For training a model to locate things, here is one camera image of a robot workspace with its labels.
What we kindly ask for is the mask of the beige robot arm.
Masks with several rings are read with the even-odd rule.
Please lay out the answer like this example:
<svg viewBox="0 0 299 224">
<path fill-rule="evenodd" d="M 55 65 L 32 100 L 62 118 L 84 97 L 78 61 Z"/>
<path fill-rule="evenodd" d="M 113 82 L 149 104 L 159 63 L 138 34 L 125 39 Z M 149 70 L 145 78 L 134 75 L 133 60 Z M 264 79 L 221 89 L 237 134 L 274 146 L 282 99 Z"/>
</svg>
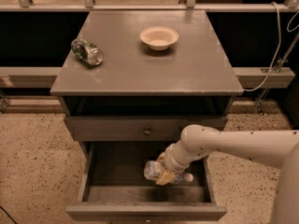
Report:
<svg viewBox="0 0 299 224">
<path fill-rule="evenodd" d="M 164 152 L 165 185 L 193 161 L 213 151 L 278 168 L 277 194 L 270 224 L 299 224 L 299 133 L 297 131 L 220 132 L 200 125 L 185 127 L 180 139 Z"/>
</svg>

